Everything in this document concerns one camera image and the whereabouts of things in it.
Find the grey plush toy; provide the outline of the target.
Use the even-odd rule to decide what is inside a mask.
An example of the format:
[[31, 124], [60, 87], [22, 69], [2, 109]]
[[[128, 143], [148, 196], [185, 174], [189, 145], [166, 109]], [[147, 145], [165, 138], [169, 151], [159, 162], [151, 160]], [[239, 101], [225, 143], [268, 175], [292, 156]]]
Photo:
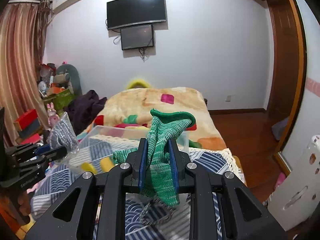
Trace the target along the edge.
[[62, 64], [57, 68], [53, 83], [68, 88], [75, 96], [82, 95], [79, 73], [71, 64]]

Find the pink rabbit figure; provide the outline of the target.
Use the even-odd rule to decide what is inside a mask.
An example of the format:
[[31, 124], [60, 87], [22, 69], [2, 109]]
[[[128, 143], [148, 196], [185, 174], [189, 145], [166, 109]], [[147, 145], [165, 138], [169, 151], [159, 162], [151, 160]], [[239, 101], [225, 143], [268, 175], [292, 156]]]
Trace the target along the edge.
[[49, 127], [53, 128], [59, 122], [60, 117], [57, 115], [52, 102], [47, 104], [47, 114]]

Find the green storage box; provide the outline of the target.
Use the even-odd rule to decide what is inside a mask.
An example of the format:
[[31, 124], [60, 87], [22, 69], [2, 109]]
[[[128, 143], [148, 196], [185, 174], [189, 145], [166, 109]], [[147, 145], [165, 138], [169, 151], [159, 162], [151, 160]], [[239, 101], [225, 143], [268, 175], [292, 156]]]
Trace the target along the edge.
[[75, 95], [72, 94], [68, 89], [64, 90], [58, 94], [52, 94], [42, 99], [45, 108], [47, 104], [54, 104], [54, 108], [57, 113], [63, 112], [63, 108], [67, 107], [70, 102], [75, 99]]

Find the yellow curved cushion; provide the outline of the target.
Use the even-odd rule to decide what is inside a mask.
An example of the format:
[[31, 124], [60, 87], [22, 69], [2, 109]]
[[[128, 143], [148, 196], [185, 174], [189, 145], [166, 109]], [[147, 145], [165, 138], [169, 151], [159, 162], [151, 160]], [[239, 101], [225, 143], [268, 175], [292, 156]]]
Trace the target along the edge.
[[152, 85], [150, 85], [147, 81], [143, 79], [134, 79], [129, 82], [126, 89], [136, 89], [136, 88], [151, 88]]

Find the small black wall monitor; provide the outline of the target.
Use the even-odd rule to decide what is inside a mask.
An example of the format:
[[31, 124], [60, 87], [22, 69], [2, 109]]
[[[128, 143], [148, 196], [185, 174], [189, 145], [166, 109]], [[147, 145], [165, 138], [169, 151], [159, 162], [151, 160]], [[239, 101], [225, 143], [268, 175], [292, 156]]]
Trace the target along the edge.
[[153, 47], [154, 29], [153, 25], [137, 25], [120, 30], [121, 49], [141, 49]]

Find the striped brown curtain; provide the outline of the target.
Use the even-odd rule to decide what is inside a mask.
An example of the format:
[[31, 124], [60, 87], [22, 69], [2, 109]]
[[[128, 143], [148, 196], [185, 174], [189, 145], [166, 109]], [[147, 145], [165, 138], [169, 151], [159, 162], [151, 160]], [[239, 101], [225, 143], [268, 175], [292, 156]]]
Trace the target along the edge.
[[47, 127], [47, 112], [37, 82], [43, 64], [48, 0], [40, 3], [9, 3], [1, 12], [1, 106], [4, 107], [4, 144], [14, 146], [18, 138], [14, 121], [35, 109]]

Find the red box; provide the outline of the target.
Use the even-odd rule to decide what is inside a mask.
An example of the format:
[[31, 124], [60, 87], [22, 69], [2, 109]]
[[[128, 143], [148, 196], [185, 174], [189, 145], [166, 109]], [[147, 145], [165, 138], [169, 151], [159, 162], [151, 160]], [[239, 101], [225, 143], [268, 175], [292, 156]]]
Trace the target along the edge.
[[21, 132], [25, 130], [30, 124], [33, 123], [38, 117], [36, 109], [30, 109], [20, 115], [15, 121], [14, 126], [16, 131]]

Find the green knitted cloth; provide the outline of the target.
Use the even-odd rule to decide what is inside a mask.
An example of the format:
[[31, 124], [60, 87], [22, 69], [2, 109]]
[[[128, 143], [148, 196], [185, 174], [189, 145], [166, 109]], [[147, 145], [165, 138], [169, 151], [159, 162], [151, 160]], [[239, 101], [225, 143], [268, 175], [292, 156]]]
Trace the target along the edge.
[[177, 139], [186, 128], [192, 127], [196, 119], [188, 112], [164, 113], [152, 109], [150, 114], [152, 123], [146, 138], [148, 150], [142, 194], [158, 197], [168, 206], [176, 206], [180, 201], [172, 178], [170, 154], [165, 147], [170, 139]]

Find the colourful fleece blanket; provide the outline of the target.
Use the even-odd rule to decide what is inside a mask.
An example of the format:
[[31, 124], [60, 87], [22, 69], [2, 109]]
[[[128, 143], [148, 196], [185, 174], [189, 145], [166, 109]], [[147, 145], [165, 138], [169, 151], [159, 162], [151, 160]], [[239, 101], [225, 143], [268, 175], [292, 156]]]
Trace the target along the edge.
[[86, 132], [93, 128], [94, 123], [110, 127], [133, 125], [150, 128], [155, 117], [163, 123], [187, 120], [184, 130], [188, 131], [193, 147], [213, 151], [227, 147], [210, 117], [202, 94], [188, 87], [124, 90], [105, 102]]

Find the silver scrubber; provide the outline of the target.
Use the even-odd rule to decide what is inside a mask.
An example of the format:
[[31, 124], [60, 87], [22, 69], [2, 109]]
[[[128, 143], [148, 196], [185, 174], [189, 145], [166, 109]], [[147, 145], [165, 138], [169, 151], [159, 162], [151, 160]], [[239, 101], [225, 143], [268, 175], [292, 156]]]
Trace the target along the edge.
[[79, 152], [79, 143], [67, 112], [64, 112], [59, 121], [53, 126], [48, 139], [52, 150], [60, 147], [66, 148], [65, 159], [72, 159]]

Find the large black wall television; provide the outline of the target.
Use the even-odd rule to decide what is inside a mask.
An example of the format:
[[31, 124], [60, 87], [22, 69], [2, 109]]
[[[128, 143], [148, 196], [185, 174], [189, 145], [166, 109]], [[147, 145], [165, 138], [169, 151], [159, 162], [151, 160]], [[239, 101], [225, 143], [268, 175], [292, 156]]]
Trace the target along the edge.
[[114, 0], [107, 2], [107, 28], [167, 21], [165, 0]]

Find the yellow green sponge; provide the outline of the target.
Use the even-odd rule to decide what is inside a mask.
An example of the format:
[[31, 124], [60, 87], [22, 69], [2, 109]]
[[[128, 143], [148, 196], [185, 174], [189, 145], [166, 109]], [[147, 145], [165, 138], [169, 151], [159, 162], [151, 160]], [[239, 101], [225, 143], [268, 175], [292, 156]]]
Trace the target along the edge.
[[100, 160], [100, 167], [103, 172], [109, 172], [113, 167], [115, 167], [115, 164], [110, 157], [105, 157]]

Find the white wall socket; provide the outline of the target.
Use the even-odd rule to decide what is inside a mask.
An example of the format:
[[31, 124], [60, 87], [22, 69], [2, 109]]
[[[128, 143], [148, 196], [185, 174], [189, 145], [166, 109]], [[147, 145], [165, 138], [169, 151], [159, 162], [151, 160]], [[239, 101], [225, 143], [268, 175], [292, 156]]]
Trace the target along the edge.
[[226, 101], [226, 102], [230, 102], [230, 101], [231, 101], [231, 97], [232, 97], [231, 95], [228, 95], [228, 96], [226, 97], [225, 101]]

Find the clear plastic storage box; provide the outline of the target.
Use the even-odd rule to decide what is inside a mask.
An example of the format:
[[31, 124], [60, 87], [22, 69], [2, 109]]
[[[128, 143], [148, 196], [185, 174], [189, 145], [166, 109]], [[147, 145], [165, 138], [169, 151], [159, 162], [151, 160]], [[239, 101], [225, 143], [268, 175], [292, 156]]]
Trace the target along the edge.
[[100, 160], [105, 157], [112, 159], [114, 151], [137, 148], [140, 139], [148, 136], [149, 129], [142, 126], [116, 128], [95, 126], [79, 143], [76, 157], [68, 161], [68, 166], [77, 174], [83, 172], [80, 165], [91, 163], [98, 174], [103, 173]]

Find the wooden door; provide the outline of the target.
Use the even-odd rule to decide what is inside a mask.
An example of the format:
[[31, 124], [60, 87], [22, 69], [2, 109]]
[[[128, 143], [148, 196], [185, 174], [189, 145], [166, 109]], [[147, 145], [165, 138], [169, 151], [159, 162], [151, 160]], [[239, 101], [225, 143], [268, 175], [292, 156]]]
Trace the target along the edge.
[[296, 0], [267, 0], [270, 11], [274, 65], [268, 112], [277, 122], [287, 118], [276, 152], [289, 140], [302, 103], [306, 80], [304, 24]]

